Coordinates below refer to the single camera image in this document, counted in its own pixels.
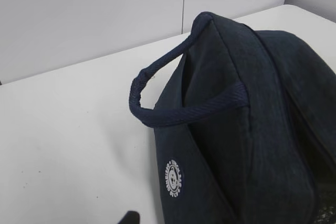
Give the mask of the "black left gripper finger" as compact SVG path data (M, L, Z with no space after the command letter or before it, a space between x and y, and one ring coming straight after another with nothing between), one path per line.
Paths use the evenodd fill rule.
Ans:
M136 206L124 206L122 216L118 219L117 224L140 224L141 209Z

